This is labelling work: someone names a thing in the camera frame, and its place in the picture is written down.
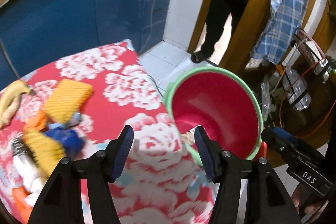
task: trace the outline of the silver bolt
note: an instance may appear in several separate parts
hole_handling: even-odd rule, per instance
[[[106,152],[104,150],[99,150],[96,155],[98,158],[102,158],[106,155]]]
[[[229,157],[231,157],[231,152],[230,151],[226,151],[226,150],[224,150],[223,152],[222,152],[222,156],[224,156],[225,158],[229,158]]]
[[[67,163],[69,163],[70,162],[70,159],[69,158],[63,158],[63,159],[61,159],[61,163],[62,164],[67,164]]]
[[[267,160],[265,158],[259,158],[259,162],[261,164],[266,164],[267,163]]]

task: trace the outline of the yellow knitted fabric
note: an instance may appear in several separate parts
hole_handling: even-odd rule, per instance
[[[66,123],[93,92],[89,84],[64,79],[45,101],[44,109],[55,122]]]
[[[66,156],[63,146],[52,138],[35,130],[24,135],[24,142],[33,152],[36,163],[48,176],[54,171],[58,162]]]

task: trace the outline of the plaid shirt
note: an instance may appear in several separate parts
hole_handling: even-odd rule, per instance
[[[277,65],[301,26],[308,0],[271,0],[271,18],[251,51],[251,57]]]

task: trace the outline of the table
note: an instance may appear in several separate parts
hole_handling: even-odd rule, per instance
[[[134,128],[134,143],[121,177],[110,184],[121,223],[207,223],[215,196],[204,172],[181,143],[179,132],[141,66],[130,40],[61,58],[23,77],[36,95],[23,95],[10,126],[0,134],[0,198],[21,220],[11,196],[22,178],[12,165],[11,139],[21,136],[62,79],[88,83],[93,96],[75,127],[86,139],[79,158],[105,149],[125,125]],[[81,182],[86,224],[92,223],[86,181]]]

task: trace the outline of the green bucket rim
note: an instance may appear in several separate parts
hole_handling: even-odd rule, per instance
[[[177,90],[177,88],[181,85],[182,82],[184,82],[187,78],[189,78],[192,75],[198,74],[198,73],[202,73],[202,72],[214,72],[214,73],[220,73],[223,75],[226,75],[228,77],[230,77],[231,79],[235,80],[247,93],[247,95],[250,97],[250,99],[252,100],[252,103],[254,105],[254,109],[256,110],[256,114],[258,117],[258,126],[259,126],[259,132],[258,132],[258,138],[256,141],[256,144],[252,150],[252,152],[245,158],[246,160],[252,160],[254,159],[254,157],[257,155],[259,148],[261,146],[261,132],[263,130],[263,116],[261,114],[261,110],[258,104],[257,99],[255,98],[252,90],[248,87],[248,85],[241,80],[237,75],[235,75],[234,73],[225,70],[223,68],[219,68],[219,67],[201,67],[201,68],[196,68],[193,70],[190,70],[188,72],[186,72],[185,74],[183,74],[182,76],[180,76],[175,82],[170,83],[165,95],[162,98],[162,102],[165,105],[168,114],[170,116],[170,118],[173,120],[173,122],[175,122],[174,120],[174,116],[173,116],[173,111],[172,111],[172,101],[173,101],[173,97],[175,95],[175,91]],[[195,150],[194,148],[192,148],[190,145],[188,144],[184,144],[186,146],[186,148],[188,149],[188,151],[191,153],[194,161],[199,165],[199,166],[203,166],[201,158],[197,152],[197,150]]]

